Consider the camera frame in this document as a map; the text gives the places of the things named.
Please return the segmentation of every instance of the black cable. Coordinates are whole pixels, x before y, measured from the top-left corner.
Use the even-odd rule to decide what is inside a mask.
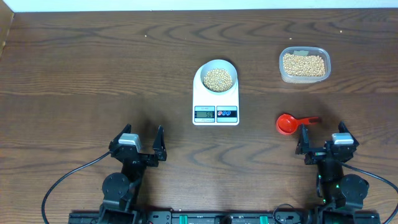
[[[345,164],[344,162],[340,162],[340,161],[336,161],[336,162],[339,163],[340,165],[342,165],[343,167],[347,167],[347,168],[349,168],[349,169],[355,170],[356,172],[360,172],[360,173],[369,175],[369,176],[371,176],[371,177],[374,177],[374,178],[376,178],[377,180],[383,181],[384,183],[390,185],[390,186],[397,192],[397,194],[398,194],[398,187],[397,187],[395,184],[389,182],[388,180],[382,178],[381,176],[378,176],[378,175],[376,175],[376,174],[372,174],[371,172],[367,172],[367,171],[365,171],[365,170],[361,170],[361,169],[358,169],[358,168],[356,168],[356,167],[347,165],[347,164]],[[394,211],[392,212],[392,214],[390,215],[390,217],[384,222],[384,224],[387,224],[387,223],[391,222],[391,220],[394,218],[394,216],[397,215],[397,212],[398,212],[398,204],[397,204],[397,206],[396,206],[396,209],[394,209]]]
[[[276,223],[282,224],[280,221],[278,221],[278,220],[275,218],[275,213],[276,213],[276,211],[277,211],[280,207],[282,207],[282,206],[290,206],[290,207],[292,207],[293,210],[294,210],[294,212],[297,213],[298,216],[300,217],[300,221],[299,221],[298,223],[301,223],[301,221],[302,221],[302,219],[303,219],[303,217],[301,216],[301,214],[300,214],[292,205],[287,204],[287,203],[282,204],[282,205],[278,205],[278,207],[276,207],[275,210],[272,212],[272,219],[274,219],[274,221],[275,221]]]
[[[98,162],[98,161],[104,159],[104,158],[105,158],[107,155],[109,155],[110,153],[111,153],[111,151],[109,151],[109,152],[103,154],[101,157],[97,158],[97,159],[94,160],[94,161],[91,161],[91,162],[89,162],[89,163],[87,163],[87,164],[85,164],[85,165],[82,165],[82,166],[79,167],[79,168],[76,168],[76,169],[70,171],[69,173],[67,173],[67,174],[65,174],[63,177],[61,177],[59,180],[57,180],[56,183],[53,184],[53,186],[51,186],[51,188],[49,189],[49,191],[47,192],[47,194],[45,194],[45,196],[44,196],[44,198],[43,198],[43,202],[42,202],[42,216],[43,216],[43,220],[44,220],[44,223],[45,223],[45,224],[49,224],[49,221],[47,220],[47,217],[45,216],[44,207],[45,207],[45,202],[47,201],[47,198],[49,197],[51,191],[52,191],[61,181],[63,181],[65,178],[67,178],[67,177],[70,176],[71,174],[73,174],[73,173],[75,173],[75,172],[77,172],[77,171],[79,171],[79,170],[81,170],[81,169],[83,169],[83,168],[86,168],[86,167],[88,167],[88,166],[90,166],[90,165],[93,165],[94,163],[96,163],[96,162]]]

